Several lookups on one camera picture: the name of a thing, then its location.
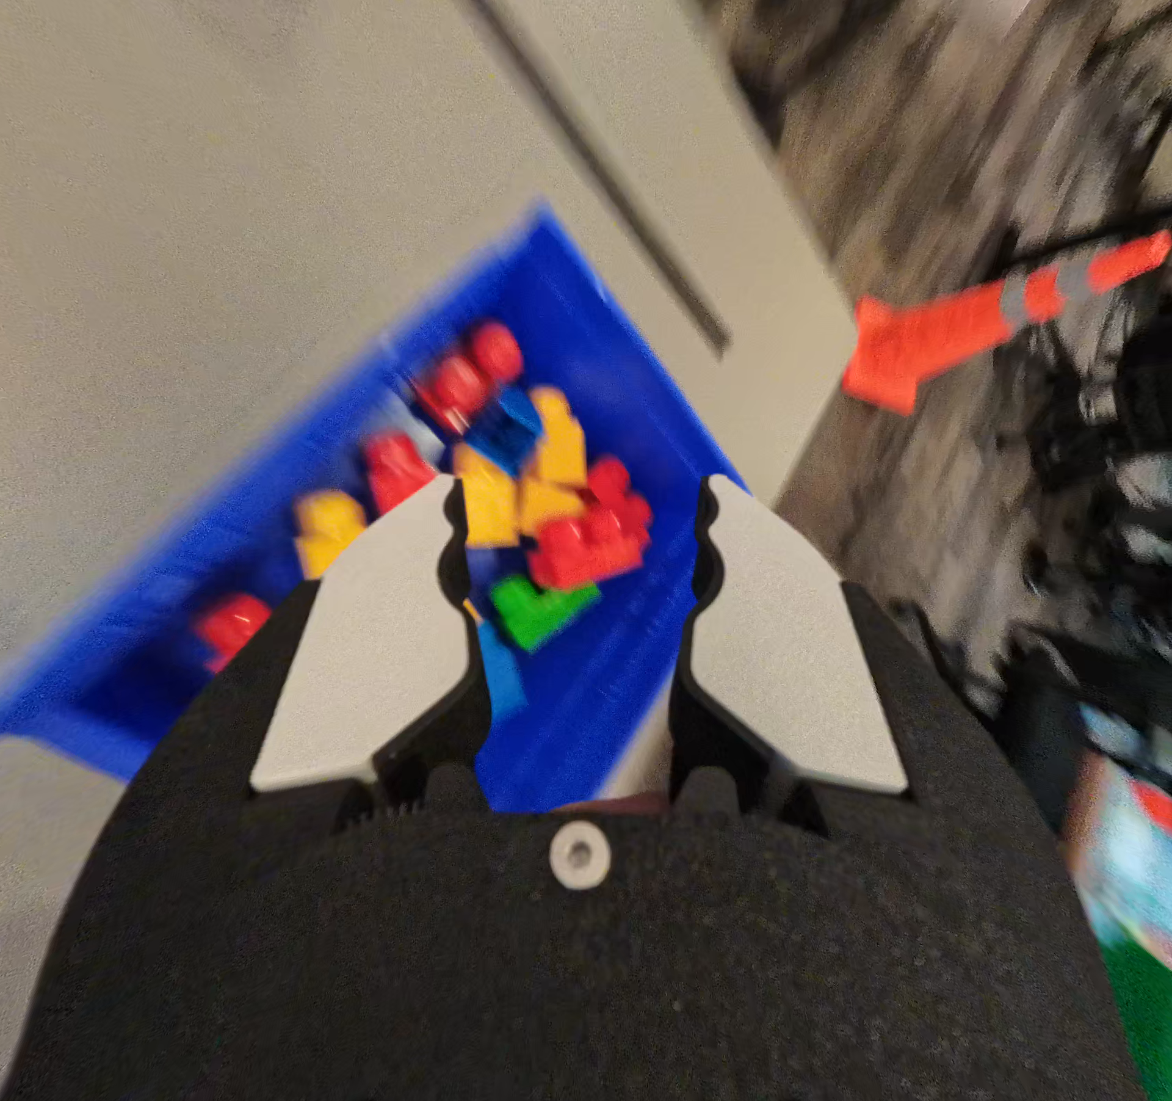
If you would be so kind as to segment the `green two-stud toy block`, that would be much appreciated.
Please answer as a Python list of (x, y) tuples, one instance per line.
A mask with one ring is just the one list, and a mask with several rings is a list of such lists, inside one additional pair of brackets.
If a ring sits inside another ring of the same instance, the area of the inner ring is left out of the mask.
[(491, 605), (510, 639), (528, 654), (537, 653), (602, 598), (595, 583), (573, 589), (540, 588), (512, 574), (489, 592)]

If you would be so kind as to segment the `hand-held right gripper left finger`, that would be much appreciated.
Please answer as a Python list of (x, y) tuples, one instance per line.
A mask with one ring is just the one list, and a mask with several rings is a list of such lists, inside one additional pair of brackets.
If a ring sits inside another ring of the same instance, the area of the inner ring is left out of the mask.
[(251, 772), (253, 790), (340, 781), (414, 790), (474, 767), (491, 732), (466, 600), (462, 483), (438, 474), (379, 517), (318, 583)]

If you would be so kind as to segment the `green box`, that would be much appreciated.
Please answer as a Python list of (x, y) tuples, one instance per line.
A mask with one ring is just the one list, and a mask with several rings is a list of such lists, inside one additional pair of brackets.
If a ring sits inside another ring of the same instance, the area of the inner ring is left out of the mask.
[(1171, 1098), (1171, 970), (1126, 930), (1101, 941), (1127, 1043), (1151, 1099)]

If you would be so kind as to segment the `grey desk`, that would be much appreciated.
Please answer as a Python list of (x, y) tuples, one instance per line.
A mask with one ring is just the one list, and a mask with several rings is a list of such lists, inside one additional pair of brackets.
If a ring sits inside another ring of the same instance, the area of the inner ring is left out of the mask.
[(21, 678), (539, 203), (775, 496), (850, 306), (694, 0), (3, 0), (3, 1063), (121, 779)]

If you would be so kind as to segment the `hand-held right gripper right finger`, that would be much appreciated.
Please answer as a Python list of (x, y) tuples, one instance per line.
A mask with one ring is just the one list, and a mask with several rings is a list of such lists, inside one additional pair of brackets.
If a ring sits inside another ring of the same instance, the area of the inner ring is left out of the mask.
[(725, 770), (740, 799), (910, 782), (839, 572), (731, 477), (701, 483), (695, 605), (673, 676), (671, 792)]

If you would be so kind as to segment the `blue plastic bin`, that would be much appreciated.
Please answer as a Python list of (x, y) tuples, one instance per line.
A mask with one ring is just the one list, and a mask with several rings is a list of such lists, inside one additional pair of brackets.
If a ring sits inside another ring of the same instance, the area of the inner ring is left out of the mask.
[(3, 734), (130, 779), (207, 685), (198, 616), (248, 593), (275, 607), (302, 581), (295, 501), (369, 502), (363, 439), (392, 395), (482, 317), (518, 338), (528, 379), (566, 393), (590, 455), (615, 455), (653, 507), (643, 568), (534, 654), (512, 645), (527, 705), (491, 728), (477, 770), (494, 808), (595, 798), (670, 681), (695, 604), (701, 480), (737, 467), (579, 245), (548, 208), (467, 261), (279, 422), (106, 581), (3, 685)]

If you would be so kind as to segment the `orange traffic cone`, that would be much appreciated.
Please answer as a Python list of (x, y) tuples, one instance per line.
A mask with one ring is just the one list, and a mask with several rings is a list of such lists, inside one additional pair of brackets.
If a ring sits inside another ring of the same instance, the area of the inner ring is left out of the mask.
[(925, 382), (1162, 268), (1170, 250), (1170, 230), (1160, 229), (916, 305), (861, 296), (843, 393), (909, 416)]

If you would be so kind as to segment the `red two-stud toy block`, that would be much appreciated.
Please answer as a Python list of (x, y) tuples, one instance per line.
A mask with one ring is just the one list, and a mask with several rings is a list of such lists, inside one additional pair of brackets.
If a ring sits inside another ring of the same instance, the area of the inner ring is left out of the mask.
[(484, 319), (413, 380), (414, 404), (444, 434), (460, 438), (523, 371), (515, 333), (499, 319)]
[(574, 590), (644, 566), (655, 512), (618, 456), (602, 455), (589, 466), (584, 501), (579, 513), (539, 529), (527, 556), (539, 588)]

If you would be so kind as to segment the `blue toy block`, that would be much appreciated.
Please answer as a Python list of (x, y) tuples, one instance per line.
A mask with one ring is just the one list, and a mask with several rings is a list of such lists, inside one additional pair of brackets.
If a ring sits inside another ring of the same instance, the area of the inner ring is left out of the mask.
[(521, 477), (545, 433), (545, 422), (530, 395), (507, 385), (484, 407), (464, 441), (506, 474)]
[(519, 661), (496, 626), (477, 621), (482, 661), (489, 685), (494, 726), (515, 718), (529, 705)]

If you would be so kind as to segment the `yellow toy block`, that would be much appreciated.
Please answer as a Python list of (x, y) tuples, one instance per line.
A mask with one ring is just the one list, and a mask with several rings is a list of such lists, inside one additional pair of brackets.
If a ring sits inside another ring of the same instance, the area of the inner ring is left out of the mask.
[(543, 482), (584, 489), (589, 473), (585, 434), (568, 397), (552, 385), (538, 385), (529, 396), (543, 422), (532, 473)]
[(296, 500), (294, 511), (296, 550), (308, 581), (320, 579), (369, 524), (360, 500), (338, 489), (305, 494)]
[(537, 538), (550, 522), (580, 517), (587, 510), (582, 494), (557, 483), (528, 474), (517, 489), (517, 527), (523, 537)]
[(466, 545), (473, 550), (512, 549), (521, 544), (518, 482), (467, 441), (451, 455), (464, 498)]

